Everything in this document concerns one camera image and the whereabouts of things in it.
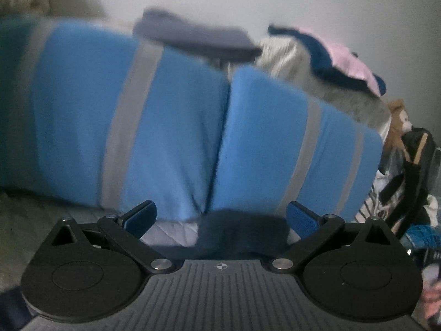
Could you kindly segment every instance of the ribbed surface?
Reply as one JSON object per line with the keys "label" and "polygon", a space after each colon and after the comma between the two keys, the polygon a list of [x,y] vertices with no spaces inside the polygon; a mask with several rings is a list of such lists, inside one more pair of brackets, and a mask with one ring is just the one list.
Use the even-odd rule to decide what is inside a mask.
{"label": "ribbed surface", "polygon": [[421,330],[410,318],[381,324],[338,319],[312,304],[289,275],[265,271],[259,261],[186,261],[153,276],[141,295],[109,318],[88,324],[35,319],[24,330]]}

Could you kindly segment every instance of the gray wall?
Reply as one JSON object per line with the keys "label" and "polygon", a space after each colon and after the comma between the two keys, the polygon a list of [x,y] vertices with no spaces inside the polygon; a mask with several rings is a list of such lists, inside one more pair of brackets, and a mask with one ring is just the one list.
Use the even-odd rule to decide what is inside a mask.
{"label": "gray wall", "polygon": [[344,43],[385,79],[386,99],[404,98],[414,125],[441,142],[441,0],[54,0],[53,10],[133,22],[147,6],[254,38],[275,22]]}

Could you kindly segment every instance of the gray strap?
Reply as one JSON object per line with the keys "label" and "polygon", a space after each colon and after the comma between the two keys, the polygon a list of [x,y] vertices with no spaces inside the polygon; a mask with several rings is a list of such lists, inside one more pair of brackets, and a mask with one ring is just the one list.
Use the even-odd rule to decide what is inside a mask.
{"label": "gray strap", "polygon": [[299,157],[291,175],[291,179],[286,188],[285,195],[276,209],[276,215],[285,216],[287,205],[295,201],[299,196],[306,175],[311,166],[314,156],[318,136],[320,135],[321,108],[319,102],[307,96],[308,99],[308,117],[306,119],[305,134],[299,151]]}
{"label": "gray strap", "polygon": [[364,133],[359,124],[356,124],[356,141],[354,147],[354,153],[352,155],[351,166],[349,167],[348,177],[346,178],[345,185],[341,191],[340,200],[335,207],[334,214],[339,215],[348,200],[348,197],[352,190],[352,185],[357,177],[358,168],[361,162],[361,155],[363,153],[363,141]]}
{"label": "gray strap", "polygon": [[9,112],[7,150],[10,181],[15,186],[33,191],[38,191],[40,184],[34,174],[33,147],[29,144],[29,130],[32,128],[29,93],[40,55],[56,26],[56,22],[44,19],[32,30],[17,68]]}
{"label": "gray strap", "polygon": [[162,45],[144,42],[136,51],[107,137],[101,176],[103,208],[120,206],[139,121],[163,50]]}

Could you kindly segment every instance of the silver bolt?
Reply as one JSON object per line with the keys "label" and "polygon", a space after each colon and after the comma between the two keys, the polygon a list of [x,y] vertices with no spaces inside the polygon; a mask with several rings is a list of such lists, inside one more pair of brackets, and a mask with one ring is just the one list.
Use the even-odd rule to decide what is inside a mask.
{"label": "silver bolt", "polygon": [[151,266],[155,270],[167,270],[173,266],[173,263],[169,259],[158,258],[152,261]]}
{"label": "silver bolt", "polygon": [[294,263],[288,258],[277,258],[273,260],[273,266],[279,270],[287,270],[294,266]]}

